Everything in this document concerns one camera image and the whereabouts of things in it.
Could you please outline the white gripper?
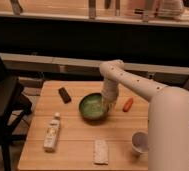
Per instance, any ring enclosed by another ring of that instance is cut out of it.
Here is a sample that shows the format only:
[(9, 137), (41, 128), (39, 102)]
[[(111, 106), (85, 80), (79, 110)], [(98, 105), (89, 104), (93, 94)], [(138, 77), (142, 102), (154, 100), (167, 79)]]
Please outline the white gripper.
[(101, 94), (102, 94), (102, 104), (104, 109), (107, 111), (111, 111), (117, 102), (118, 92), (103, 90)]

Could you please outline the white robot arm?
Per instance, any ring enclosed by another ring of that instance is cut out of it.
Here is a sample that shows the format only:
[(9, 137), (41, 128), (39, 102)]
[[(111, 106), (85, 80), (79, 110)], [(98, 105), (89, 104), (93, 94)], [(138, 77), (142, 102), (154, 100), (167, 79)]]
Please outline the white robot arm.
[(189, 91), (128, 73), (121, 60), (105, 61), (99, 71), (106, 109), (116, 102), (119, 85), (149, 102), (148, 171), (189, 171)]

